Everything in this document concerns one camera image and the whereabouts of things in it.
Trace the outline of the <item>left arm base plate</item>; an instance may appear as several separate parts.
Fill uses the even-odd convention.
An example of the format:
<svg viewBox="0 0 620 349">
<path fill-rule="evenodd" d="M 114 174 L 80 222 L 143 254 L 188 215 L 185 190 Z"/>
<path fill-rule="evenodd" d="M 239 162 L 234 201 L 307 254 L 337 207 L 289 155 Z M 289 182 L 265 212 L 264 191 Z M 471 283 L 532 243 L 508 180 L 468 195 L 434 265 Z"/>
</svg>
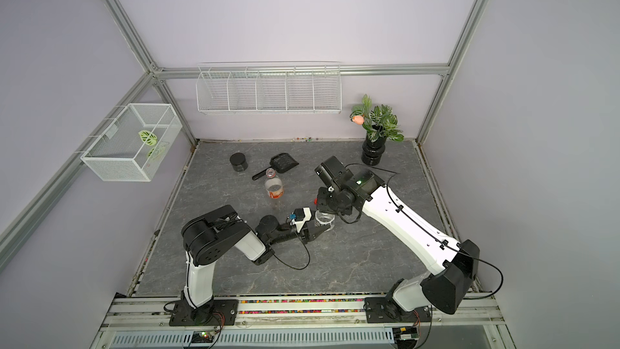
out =
<svg viewBox="0 0 620 349">
<path fill-rule="evenodd" d="M 194 309 L 185 299 L 174 302 L 169 326 L 232 326 L 237 318 L 237 299 L 215 298 Z"/>
</svg>

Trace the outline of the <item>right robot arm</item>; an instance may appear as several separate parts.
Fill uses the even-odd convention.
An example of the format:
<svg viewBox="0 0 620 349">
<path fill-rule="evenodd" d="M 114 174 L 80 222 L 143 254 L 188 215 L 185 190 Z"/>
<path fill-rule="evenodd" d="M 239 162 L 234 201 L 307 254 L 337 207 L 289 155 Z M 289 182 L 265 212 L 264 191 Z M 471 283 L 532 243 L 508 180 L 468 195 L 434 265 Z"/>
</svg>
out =
<svg viewBox="0 0 620 349">
<path fill-rule="evenodd" d="M 432 226 L 368 169 L 355 174 L 332 156 L 315 173 L 324 184 L 317 194 L 318 211 L 341 217 L 356 209 L 389 230 L 424 264 L 423 274 L 392 286 L 384 305 L 398 314 L 423 306 L 456 313 L 476 279 L 478 245 L 469 239 L 460 242 Z"/>
</svg>

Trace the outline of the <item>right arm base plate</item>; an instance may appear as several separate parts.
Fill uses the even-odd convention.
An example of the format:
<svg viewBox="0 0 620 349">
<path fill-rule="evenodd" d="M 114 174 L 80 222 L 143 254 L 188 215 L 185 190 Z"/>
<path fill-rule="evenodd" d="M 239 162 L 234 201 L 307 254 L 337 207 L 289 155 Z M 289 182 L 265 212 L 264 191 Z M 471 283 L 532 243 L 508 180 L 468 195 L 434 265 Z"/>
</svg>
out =
<svg viewBox="0 0 620 349">
<path fill-rule="evenodd" d="M 417 325 L 431 321 L 431 312 L 428 307 L 420 307 L 407 312 L 386 297 L 366 297 L 363 302 L 363 310 L 366 321 L 370 324 L 410 323 Z"/>
</svg>

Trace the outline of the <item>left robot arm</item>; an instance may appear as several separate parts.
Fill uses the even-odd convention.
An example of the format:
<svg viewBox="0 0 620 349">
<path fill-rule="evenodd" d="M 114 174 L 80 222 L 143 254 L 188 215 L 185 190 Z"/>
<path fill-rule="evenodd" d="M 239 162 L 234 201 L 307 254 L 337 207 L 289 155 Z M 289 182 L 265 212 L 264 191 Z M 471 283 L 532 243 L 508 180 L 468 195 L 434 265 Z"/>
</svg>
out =
<svg viewBox="0 0 620 349">
<path fill-rule="evenodd" d="M 274 244 L 315 241 L 334 227 L 332 219 L 321 221 L 317 215 L 311 208 L 297 208 L 284 223 L 267 215 L 253 229 L 232 206 L 225 205 L 189 221 L 181 231 L 187 265 L 183 299 L 193 310 L 212 303 L 216 262 L 233 248 L 262 265 L 275 257 Z"/>
</svg>

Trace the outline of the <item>clear bottle white label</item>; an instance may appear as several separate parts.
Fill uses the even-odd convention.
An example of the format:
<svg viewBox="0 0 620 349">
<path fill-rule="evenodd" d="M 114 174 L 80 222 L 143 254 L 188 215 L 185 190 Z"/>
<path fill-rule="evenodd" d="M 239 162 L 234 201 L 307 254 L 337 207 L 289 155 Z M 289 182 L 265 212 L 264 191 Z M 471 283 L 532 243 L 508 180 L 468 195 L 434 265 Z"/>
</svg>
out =
<svg viewBox="0 0 620 349">
<path fill-rule="evenodd" d="M 329 231 L 334 227 L 335 215 L 332 213 L 324 213 L 316 211 L 314 222 L 317 227 L 321 227 L 325 231 Z"/>
</svg>

